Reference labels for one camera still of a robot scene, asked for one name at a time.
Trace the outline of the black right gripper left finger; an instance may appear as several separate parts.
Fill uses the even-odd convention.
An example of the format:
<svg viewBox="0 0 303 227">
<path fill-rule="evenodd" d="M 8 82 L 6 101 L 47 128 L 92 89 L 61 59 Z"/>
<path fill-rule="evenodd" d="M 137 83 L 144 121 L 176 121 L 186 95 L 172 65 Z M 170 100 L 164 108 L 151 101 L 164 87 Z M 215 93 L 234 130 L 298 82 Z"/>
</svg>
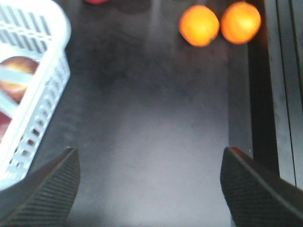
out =
<svg viewBox="0 0 303 227">
<path fill-rule="evenodd" d="M 62 227 L 80 184 L 80 158 L 75 148 L 0 193 L 2 227 Z"/>
</svg>

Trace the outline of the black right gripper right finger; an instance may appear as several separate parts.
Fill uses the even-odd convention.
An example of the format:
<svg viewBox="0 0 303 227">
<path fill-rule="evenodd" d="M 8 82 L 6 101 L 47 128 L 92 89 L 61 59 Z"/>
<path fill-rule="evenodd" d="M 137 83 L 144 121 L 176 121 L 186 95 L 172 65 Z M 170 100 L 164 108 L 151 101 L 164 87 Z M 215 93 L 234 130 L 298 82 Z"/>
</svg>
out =
<svg viewBox="0 0 303 227">
<path fill-rule="evenodd" d="M 301 227 L 303 192 L 237 148 L 223 152 L 220 183 L 237 227 Z"/>
</svg>

